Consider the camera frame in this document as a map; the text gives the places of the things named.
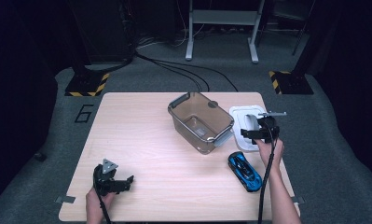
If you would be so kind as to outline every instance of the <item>container handle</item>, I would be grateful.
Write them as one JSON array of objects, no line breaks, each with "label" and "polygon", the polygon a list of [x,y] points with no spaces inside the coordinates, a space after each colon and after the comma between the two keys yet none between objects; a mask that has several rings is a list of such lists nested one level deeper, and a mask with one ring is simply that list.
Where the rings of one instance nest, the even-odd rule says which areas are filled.
[{"label": "container handle", "polygon": [[220,147],[223,145],[231,136],[233,135],[233,132],[231,130],[228,130],[227,132],[220,135],[217,139],[214,141],[215,147]]},{"label": "container handle", "polygon": [[170,104],[169,107],[171,108],[176,108],[178,105],[180,105],[182,102],[188,100],[190,98],[189,92],[179,96],[177,99],[173,100]]}]

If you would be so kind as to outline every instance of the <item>table top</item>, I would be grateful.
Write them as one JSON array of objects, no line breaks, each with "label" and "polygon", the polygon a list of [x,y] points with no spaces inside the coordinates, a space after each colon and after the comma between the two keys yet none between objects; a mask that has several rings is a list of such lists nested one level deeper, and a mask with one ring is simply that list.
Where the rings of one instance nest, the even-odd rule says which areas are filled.
[{"label": "table top", "polygon": [[[115,180],[134,175],[129,191],[116,195],[109,210],[112,221],[244,221],[257,220],[258,192],[247,192],[227,165],[237,149],[232,136],[210,154],[202,155],[175,129],[168,104],[184,92],[110,92],[104,95],[63,203],[61,221],[85,221],[85,195],[93,170],[103,159],[118,165]],[[257,92],[203,92],[224,110],[260,105]],[[263,177],[259,153],[244,153]],[[281,163],[290,196],[294,192]],[[263,219],[271,219],[269,184]]]}]

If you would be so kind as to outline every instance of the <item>gray carpet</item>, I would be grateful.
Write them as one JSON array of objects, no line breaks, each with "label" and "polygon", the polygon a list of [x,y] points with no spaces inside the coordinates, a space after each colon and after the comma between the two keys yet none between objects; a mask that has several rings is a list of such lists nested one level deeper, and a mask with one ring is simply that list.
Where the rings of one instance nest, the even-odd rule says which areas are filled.
[{"label": "gray carpet", "polygon": [[[178,47],[155,44],[137,51],[147,57],[212,68],[226,75],[239,91],[260,92],[268,110],[287,112],[277,118],[283,155],[303,223],[372,223],[372,174],[353,155],[336,125],[333,108],[313,76],[306,75],[313,95],[278,95],[269,78],[270,70],[291,71],[305,46],[304,37],[296,56],[291,56],[296,39],[292,35],[267,32],[257,49],[259,64],[252,64],[246,34],[206,35],[194,45],[191,62],[185,61],[186,42]],[[101,69],[113,64],[92,65]],[[235,91],[226,79],[213,71],[184,67],[209,84],[210,91]],[[61,223],[61,209],[54,201],[65,195],[78,158],[88,137],[103,95],[110,91],[197,91],[194,82],[135,58],[110,73],[100,96],[64,96],[73,76],[61,71],[48,139],[41,152],[44,162],[30,159],[0,197],[0,223]],[[207,91],[205,84],[195,77]],[[87,123],[75,123],[83,105],[91,112]]]}]

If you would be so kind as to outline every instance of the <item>toy car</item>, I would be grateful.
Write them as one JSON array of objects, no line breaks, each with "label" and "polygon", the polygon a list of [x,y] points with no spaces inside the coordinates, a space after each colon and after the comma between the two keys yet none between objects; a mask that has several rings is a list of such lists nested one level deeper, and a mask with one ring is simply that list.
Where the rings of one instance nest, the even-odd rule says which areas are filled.
[{"label": "toy car", "polygon": [[261,188],[261,176],[246,160],[243,152],[237,151],[229,155],[228,165],[248,192],[255,192]]}]

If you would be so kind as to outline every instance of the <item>transparent storage bin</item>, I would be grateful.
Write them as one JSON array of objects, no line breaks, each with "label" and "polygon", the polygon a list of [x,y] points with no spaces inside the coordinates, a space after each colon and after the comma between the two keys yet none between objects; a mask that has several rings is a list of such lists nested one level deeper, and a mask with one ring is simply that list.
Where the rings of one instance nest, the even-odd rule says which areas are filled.
[{"label": "transparent storage bin", "polygon": [[234,119],[217,102],[199,92],[188,92],[168,105],[174,128],[203,155],[232,136]]}]

